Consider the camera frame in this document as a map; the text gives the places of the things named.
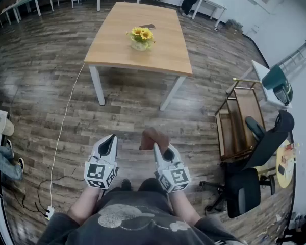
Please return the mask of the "person's dark trouser leg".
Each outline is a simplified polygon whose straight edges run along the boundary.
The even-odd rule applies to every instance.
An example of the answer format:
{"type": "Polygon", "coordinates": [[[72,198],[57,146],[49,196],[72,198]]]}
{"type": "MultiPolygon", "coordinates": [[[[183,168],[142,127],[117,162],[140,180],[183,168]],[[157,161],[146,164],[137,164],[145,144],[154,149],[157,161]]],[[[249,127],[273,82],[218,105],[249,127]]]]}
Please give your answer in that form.
{"type": "Polygon", "coordinates": [[[164,189],[156,178],[148,178],[142,182],[138,191],[151,191],[164,193],[164,189]]]}

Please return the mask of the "green and white round device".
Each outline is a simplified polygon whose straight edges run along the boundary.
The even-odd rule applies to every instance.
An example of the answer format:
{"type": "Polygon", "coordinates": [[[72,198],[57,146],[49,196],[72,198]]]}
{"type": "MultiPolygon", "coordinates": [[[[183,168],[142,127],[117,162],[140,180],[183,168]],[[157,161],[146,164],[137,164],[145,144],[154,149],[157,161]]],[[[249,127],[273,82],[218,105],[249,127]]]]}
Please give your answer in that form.
{"type": "Polygon", "coordinates": [[[281,101],[285,106],[289,106],[293,99],[293,89],[288,81],[274,87],[273,92],[279,101],[281,101]]]}

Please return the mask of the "wooden table with white legs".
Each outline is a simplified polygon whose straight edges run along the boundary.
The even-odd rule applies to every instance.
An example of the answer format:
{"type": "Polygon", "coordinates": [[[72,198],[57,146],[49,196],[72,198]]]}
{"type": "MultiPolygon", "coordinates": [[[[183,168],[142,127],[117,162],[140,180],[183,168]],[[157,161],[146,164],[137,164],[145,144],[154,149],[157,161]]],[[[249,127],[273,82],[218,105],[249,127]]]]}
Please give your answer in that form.
{"type": "Polygon", "coordinates": [[[137,69],[175,75],[173,87],[160,104],[164,111],[192,68],[185,39],[174,9],[116,2],[97,32],[84,64],[89,66],[92,82],[101,106],[105,98],[98,67],[137,69]],[[126,32],[145,24],[153,24],[155,43],[152,48],[138,51],[131,48],[126,32]]]}

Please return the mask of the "beige round stool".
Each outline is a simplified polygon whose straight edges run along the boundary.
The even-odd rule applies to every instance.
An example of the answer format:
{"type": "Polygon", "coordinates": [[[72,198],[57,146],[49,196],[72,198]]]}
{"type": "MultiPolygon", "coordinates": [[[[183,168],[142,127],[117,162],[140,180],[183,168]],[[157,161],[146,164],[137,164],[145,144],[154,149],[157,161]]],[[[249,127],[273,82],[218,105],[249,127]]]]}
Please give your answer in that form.
{"type": "Polygon", "coordinates": [[[13,123],[3,114],[0,115],[1,119],[1,133],[6,136],[12,136],[14,133],[13,123]]]}

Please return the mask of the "person's dark printed t-shirt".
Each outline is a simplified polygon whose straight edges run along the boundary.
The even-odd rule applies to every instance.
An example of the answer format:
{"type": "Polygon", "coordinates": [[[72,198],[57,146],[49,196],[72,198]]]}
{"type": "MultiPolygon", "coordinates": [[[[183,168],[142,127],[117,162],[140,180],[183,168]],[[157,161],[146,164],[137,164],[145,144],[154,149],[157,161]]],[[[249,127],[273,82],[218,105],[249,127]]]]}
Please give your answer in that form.
{"type": "Polygon", "coordinates": [[[106,194],[82,224],[55,213],[37,245],[246,245],[207,217],[195,224],[177,217],[157,192],[106,194]]]}

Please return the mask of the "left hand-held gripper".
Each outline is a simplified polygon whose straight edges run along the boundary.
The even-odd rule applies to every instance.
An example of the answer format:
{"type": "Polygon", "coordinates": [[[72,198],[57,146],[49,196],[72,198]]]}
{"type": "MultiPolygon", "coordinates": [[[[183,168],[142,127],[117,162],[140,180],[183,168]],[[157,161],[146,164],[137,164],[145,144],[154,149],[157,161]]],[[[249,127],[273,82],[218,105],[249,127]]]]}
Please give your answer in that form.
{"type": "Polygon", "coordinates": [[[108,135],[94,144],[84,170],[84,179],[89,187],[109,189],[117,176],[116,156],[116,135],[108,135]]]}

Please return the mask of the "person's left forearm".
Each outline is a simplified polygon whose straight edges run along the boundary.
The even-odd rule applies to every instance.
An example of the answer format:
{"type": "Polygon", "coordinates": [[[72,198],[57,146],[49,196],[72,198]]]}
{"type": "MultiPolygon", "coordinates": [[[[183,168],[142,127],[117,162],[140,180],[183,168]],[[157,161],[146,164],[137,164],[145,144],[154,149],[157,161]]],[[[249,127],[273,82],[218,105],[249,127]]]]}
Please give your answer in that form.
{"type": "Polygon", "coordinates": [[[79,225],[82,225],[93,214],[101,191],[99,188],[87,186],[69,208],[67,215],[79,225]]]}

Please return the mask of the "white power strip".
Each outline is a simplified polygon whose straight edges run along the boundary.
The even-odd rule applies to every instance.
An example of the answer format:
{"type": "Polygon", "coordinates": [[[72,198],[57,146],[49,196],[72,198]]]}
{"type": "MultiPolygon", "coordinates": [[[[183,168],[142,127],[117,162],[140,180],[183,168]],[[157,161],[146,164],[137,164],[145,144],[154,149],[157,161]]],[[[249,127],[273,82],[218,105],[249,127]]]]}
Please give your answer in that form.
{"type": "Polygon", "coordinates": [[[55,212],[54,207],[48,206],[45,214],[45,218],[49,221],[55,212]]]}

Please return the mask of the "grey metal ladder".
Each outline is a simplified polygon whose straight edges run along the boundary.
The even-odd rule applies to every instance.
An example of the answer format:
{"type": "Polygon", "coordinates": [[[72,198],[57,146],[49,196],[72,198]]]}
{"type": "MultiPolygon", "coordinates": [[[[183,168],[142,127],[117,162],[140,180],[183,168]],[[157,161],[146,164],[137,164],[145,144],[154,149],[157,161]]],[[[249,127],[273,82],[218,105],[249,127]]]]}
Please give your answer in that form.
{"type": "Polygon", "coordinates": [[[289,75],[302,67],[306,63],[306,40],[295,51],[280,60],[277,65],[282,69],[284,74],[289,75]]]}

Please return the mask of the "white side table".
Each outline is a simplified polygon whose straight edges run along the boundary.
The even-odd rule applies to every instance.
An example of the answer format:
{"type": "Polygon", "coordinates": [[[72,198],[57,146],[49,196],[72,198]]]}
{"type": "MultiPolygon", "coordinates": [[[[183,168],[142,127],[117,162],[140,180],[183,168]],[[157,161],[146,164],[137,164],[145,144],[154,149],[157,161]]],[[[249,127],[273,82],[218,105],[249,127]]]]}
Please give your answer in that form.
{"type": "Polygon", "coordinates": [[[252,62],[252,67],[244,75],[242,75],[239,79],[234,79],[236,80],[236,82],[226,91],[226,93],[230,94],[232,89],[236,87],[240,81],[247,81],[244,78],[254,70],[258,75],[259,80],[257,81],[257,83],[260,83],[262,86],[262,89],[263,89],[263,92],[266,98],[266,102],[274,104],[274,105],[279,105],[285,108],[291,108],[292,107],[291,103],[289,104],[289,106],[285,106],[281,101],[277,99],[277,97],[275,96],[273,92],[273,89],[267,90],[262,85],[262,78],[270,71],[270,69],[262,66],[261,64],[255,62],[254,60],[252,60],[251,62],[252,62]]]}

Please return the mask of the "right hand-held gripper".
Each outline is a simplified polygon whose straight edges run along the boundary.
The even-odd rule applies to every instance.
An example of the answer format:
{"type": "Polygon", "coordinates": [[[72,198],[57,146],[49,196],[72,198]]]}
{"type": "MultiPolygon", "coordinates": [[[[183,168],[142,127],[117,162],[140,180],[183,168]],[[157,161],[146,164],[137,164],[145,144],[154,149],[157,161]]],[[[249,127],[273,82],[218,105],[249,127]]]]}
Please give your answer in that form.
{"type": "Polygon", "coordinates": [[[184,190],[190,183],[189,169],[181,162],[179,151],[172,145],[165,152],[165,160],[157,143],[154,157],[158,182],[167,193],[184,190]]]}

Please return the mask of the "cardboard box with clutter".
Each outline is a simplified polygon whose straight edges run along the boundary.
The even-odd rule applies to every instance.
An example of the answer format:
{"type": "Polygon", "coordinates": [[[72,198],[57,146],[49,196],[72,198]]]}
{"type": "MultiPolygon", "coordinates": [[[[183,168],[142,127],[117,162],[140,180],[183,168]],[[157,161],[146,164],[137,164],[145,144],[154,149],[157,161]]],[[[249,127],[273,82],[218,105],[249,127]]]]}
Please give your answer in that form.
{"type": "Polygon", "coordinates": [[[240,33],[242,34],[242,28],[243,25],[237,21],[235,21],[234,19],[229,19],[226,23],[225,23],[225,28],[231,32],[236,32],[236,33],[240,33]]]}

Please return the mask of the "person's right forearm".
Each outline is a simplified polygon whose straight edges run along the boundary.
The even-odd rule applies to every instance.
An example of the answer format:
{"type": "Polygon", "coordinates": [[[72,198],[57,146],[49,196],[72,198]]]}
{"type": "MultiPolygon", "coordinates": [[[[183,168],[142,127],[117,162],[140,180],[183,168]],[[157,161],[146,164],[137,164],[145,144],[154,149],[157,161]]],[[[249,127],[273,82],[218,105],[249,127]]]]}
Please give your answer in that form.
{"type": "Polygon", "coordinates": [[[183,191],[172,192],[168,196],[175,216],[193,226],[201,219],[183,191]]]}

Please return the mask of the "sunflower bouquet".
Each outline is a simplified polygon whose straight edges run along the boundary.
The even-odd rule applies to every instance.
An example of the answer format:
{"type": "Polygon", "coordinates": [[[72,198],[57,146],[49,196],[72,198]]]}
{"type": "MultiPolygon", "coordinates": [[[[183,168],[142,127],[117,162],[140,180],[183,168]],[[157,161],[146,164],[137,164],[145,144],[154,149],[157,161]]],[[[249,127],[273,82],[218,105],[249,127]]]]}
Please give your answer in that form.
{"type": "Polygon", "coordinates": [[[126,33],[131,40],[131,48],[138,51],[146,51],[155,43],[152,31],[149,28],[133,27],[126,33]]]}

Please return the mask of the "brown cloth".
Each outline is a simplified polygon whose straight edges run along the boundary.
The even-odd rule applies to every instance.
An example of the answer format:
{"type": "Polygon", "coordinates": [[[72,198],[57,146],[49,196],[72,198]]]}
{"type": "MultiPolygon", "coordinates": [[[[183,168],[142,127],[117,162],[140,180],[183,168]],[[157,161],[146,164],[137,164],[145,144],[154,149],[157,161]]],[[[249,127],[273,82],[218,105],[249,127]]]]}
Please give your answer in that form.
{"type": "Polygon", "coordinates": [[[169,137],[161,131],[158,131],[153,127],[146,128],[142,132],[139,150],[153,150],[155,143],[158,145],[159,150],[163,155],[169,147],[170,140],[169,137]]]}

